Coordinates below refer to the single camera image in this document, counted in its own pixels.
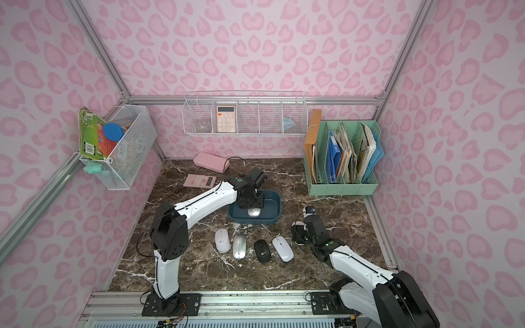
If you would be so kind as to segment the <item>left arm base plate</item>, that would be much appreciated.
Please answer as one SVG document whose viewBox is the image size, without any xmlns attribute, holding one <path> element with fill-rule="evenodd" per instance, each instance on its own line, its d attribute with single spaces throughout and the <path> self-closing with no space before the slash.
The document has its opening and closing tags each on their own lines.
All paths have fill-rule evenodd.
<svg viewBox="0 0 525 328">
<path fill-rule="evenodd" d="M 162 299 L 155 293 L 149 295 L 144 302 L 143 317 L 180 317 L 185 314 L 189 317 L 198 316 L 202 294 L 176 293 L 168 299 Z"/>
</svg>

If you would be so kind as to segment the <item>teal storage box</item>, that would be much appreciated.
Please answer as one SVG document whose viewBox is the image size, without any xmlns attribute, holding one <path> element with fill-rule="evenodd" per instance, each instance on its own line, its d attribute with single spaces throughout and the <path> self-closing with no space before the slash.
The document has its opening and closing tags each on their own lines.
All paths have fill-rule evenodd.
<svg viewBox="0 0 525 328">
<path fill-rule="evenodd" d="M 281 195 L 277 191 L 264 191 L 264 207 L 257 217 L 251 217 L 248 210 L 241 209 L 236 202 L 228 206 L 228 217 L 236 224 L 273 225 L 281 214 Z"/>
</svg>

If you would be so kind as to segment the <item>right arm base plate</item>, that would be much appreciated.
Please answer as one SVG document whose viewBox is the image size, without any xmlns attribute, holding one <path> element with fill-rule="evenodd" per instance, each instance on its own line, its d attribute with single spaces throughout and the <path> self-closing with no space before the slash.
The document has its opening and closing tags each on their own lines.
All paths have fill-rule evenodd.
<svg viewBox="0 0 525 328">
<path fill-rule="evenodd" d="M 346 307 L 340 297 L 331 291 L 308 292 L 305 300 L 311 305 L 314 315 L 353 314 L 354 311 Z"/>
</svg>

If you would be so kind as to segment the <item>silver computer mouse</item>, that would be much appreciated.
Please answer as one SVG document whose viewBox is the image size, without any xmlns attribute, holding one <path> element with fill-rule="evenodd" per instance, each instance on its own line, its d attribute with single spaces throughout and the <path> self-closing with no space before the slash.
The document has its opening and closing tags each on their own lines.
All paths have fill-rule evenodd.
<svg viewBox="0 0 525 328">
<path fill-rule="evenodd" d="M 232 241 L 232 256 L 236 260 L 242 260 L 247 253 L 247 235 L 243 233 L 236 234 Z"/>
</svg>

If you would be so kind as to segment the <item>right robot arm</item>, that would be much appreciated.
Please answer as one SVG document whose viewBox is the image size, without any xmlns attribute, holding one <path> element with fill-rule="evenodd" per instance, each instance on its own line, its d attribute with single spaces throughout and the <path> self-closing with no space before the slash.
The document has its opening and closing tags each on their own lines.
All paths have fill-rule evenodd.
<svg viewBox="0 0 525 328">
<path fill-rule="evenodd" d="M 362 258 L 335 239 L 311 206 L 294 222 L 293 235 L 314 257 L 344 274 L 332 293 L 348 310 L 355 310 L 382 327 L 439 327 L 440 322 L 415 279 L 406 271 L 393 273 Z"/>
</svg>

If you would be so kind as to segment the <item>white mouse with buttons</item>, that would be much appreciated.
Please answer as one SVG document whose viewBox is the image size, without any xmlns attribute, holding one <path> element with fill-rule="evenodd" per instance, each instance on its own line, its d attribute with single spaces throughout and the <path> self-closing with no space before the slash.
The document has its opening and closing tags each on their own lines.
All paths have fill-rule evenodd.
<svg viewBox="0 0 525 328">
<path fill-rule="evenodd" d="M 227 229 L 222 228 L 215 232 L 215 246 L 220 254 L 230 251 L 231 242 Z"/>
</svg>

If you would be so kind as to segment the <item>black computer mouse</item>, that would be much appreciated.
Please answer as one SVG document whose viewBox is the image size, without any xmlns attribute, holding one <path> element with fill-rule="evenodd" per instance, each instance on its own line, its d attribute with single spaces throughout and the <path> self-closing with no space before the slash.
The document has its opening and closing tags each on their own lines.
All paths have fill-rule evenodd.
<svg viewBox="0 0 525 328">
<path fill-rule="evenodd" d="M 268 243 L 263 240 L 257 240 L 254 243 L 254 251 L 257 257 L 257 260 L 260 263 L 268 263 L 272 260 L 272 253 L 270 251 Z"/>
</svg>

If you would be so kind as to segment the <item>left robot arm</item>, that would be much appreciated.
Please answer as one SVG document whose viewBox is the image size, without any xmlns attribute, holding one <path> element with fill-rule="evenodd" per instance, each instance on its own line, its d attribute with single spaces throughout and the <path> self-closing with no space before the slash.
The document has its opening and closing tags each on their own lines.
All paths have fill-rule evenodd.
<svg viewBox="0 0 525 328">
<path fill-rule="evenodd" d="M 244 176 L 230 176 L 194 198 L 158 208 L 149 237 L 155 259 L 152 296 L 163 307 L 178 301 L 180 257 L 189 246 L 190 228 L 216 210 L 234 203 L 242 209 L 262 208 L 261 186 L 266 180 L 266 173 L 254 168 Z"/>
</svg>

